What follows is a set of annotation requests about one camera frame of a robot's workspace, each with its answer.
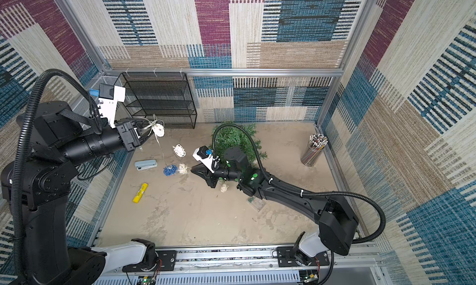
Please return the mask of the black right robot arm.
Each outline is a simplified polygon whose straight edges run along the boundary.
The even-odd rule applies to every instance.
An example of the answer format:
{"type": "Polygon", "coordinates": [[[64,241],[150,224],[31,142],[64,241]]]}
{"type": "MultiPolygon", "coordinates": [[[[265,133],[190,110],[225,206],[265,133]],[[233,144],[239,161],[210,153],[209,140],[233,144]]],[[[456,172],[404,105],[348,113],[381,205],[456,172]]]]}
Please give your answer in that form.
{"type": "Polygon", "coordinates": [[[219,180],[235,181],[238,189],[250,197],[274,201],[305,215],[319,228],[319,245],[336,254],[348,255],[358,219],[343,195],[309,193],[286,183],[253,167],[238,147],[227,149],[225,156],[227,159],[222,164],[208,147],[199,147],[193,153],[198,164],[191,172],[211,188],[215,188],[219,180]]]}

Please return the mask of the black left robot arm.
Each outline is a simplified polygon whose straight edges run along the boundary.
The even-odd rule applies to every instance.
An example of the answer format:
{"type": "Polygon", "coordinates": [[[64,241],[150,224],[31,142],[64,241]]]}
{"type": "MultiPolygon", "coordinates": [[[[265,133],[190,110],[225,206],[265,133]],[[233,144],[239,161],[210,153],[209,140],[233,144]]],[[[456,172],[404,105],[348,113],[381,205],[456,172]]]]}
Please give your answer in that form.
{"type": "Polygon", "coordinates": [[[146,271],[156,266],[154,243],[133,239],[108,248],[70,247],[66,209],[71,182],[79,167],[115,151],[133,151],[148,138],[146,120],[124,118],[114,127],[101,119],[99,134],[83,130],[83,116],[66,102],[38,106],[30,133],[21,133],[26,150],[1,172],[2,195],[15,220],[17,285],[91,285],[108,271],[124,266],[146,271]]]}

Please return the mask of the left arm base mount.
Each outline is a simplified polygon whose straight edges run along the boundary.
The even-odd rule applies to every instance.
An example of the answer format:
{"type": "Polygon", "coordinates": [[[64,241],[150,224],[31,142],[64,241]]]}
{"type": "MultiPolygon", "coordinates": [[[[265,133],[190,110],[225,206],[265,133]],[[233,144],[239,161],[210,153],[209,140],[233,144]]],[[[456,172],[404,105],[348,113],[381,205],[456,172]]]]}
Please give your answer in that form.
{"type": "Polygon", "coordinates": [[[176,265],[177,250],[160,250],[146,254],[145,260],[138,264],[124,266],[124,273],[173,271],[176,265]]]}

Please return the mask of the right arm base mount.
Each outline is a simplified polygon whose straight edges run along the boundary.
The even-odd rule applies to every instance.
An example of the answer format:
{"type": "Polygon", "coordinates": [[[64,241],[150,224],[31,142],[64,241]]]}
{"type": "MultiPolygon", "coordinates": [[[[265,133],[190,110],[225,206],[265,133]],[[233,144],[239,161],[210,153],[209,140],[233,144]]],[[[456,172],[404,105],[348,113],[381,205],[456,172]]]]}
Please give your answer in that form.
{"type": "Polygon", "coordinates": [[[277,247],[272,256],[278,260],[279,267],[330,265],[330,259],[325,252],[310,257],[291,246],[277,247]]]}

